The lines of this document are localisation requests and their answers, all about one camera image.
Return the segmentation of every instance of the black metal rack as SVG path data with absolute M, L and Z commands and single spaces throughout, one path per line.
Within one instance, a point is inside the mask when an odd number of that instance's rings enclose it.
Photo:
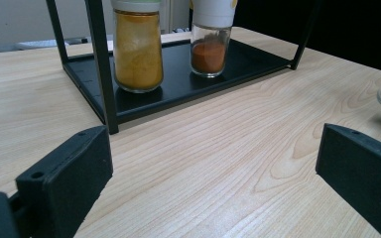
M 85 0 L 93 54 L 68 57 L 55 0 L 46 0 L 63 69 L 110 134 L 118 124 L 207 96 L 285 68 L 296 69 L 315 23 L 317 0 L 293 59 L 283 59 L 231 40 L 222 75 L 206 79 L 191 73 L 190 41 L 162 45 L 164 79 L 156 90 L 134 94 L 117 86 L 112 75 L 113 55 L 107 48 L 101 0 Z

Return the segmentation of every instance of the turmeric jar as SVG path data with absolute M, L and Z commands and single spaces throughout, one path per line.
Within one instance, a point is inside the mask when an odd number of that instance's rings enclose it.
M 156 89 L 163 80 L 160 0 L 112 0 L 114 75 L 124 90 Z

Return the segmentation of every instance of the screw hole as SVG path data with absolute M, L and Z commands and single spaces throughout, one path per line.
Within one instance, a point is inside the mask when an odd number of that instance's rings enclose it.
M 42 172 L 35 172 L 34 174 L 32 174 L 32 178 L 33 179 L 38 179 L 40 177 L 42 177 L 44 174 Z

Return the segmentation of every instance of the white wall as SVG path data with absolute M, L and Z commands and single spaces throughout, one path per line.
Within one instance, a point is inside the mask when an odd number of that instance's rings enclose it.
M 89 36 L 83 0 L 56 0 L 63 36 Z M 102 0 L 106 31 L 113 32 L 110 0 Z M 174 28 L 188 26 L 189 0 L 162 0 L 161 28 L 169 33 Z M 0 0 L 0 44 L 54 39 L 53 28 L 45 0 Z

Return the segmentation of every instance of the white object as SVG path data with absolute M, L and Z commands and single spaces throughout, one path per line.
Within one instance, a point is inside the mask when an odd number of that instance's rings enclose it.
M 20 50 L 32 50 L 32 49 L 40 49 L 40 48 L 51 48 L 56 47 L 57 41 L 56 40 L 48 40 L 48 41 L 38 41 L 38 42 L 24 42 L 24 43 L 17 43 L 15 44 L 15 47 Z
M 237 0 L 192 0 L 193 23 L 212 28 L 233 25 Z
M 126 12 L 158 12 L 161 0 L 111 0 L 112 7 Z

